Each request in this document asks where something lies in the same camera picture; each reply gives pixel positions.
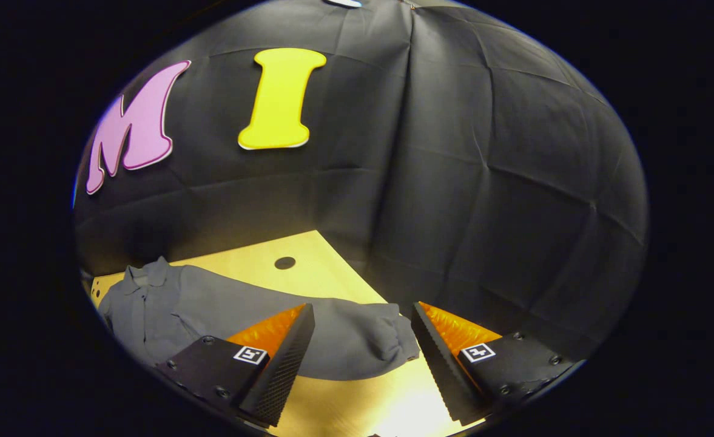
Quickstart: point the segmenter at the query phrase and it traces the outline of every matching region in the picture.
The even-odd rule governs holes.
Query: pink letter m
[[[190,61],[179,62],[160,71],[141,88],[127,111],[124,95],[109,107],[95,132],[90,153],[90,172],[87,193],[94,194],[104,184],[103,155],[109,176],[119,167],[122,143],[127,138],[127,153],[122,165],[129,171],[165,160],[173,150],[173,141],[165,135],[165,107],[173,81],[190,66]]]

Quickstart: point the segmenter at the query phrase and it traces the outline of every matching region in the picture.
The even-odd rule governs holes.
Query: wooden board
[[[295,258],[295,266],[277,269],[274,264],[282,257]],[[386,302],[316,231],[170,264],[199,266],[299,296]],[[123,276],[124,272],[96,277],[90,294],[93,303],[98,305],[105,291]],[[441,437],[482,421],[462,427],[451,420],[422,355],[371,379],[327,381],[298,376],[278,426],[268,431],[279,437]]]

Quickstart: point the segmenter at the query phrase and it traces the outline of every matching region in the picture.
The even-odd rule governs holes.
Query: bolt
[[[216,387],[214,387],[214,391],[219,398],[227,399],[230,396],[229,391],[225,390],[224,387],[221,387],[220,385],[216,385]]]

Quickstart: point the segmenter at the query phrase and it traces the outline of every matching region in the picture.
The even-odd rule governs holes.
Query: gray jacket
[[[98,307],[127,351],[163,362],[204,335],[226,339],[309,302],[316,327],[298,375],[337,381],[379,376],[419,357],[410,320],[394,303],[358,304],[280,293],[160,257],[127,266]]]

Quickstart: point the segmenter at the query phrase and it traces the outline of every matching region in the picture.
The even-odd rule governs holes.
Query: yellow letter i
[[[238,134],[243,149],[299,147],[309,140],[300,122],[303,97],[311,72],[324,66],[321,53],[301,48],[262,50],[254,57],[262,66],[251,122]]]

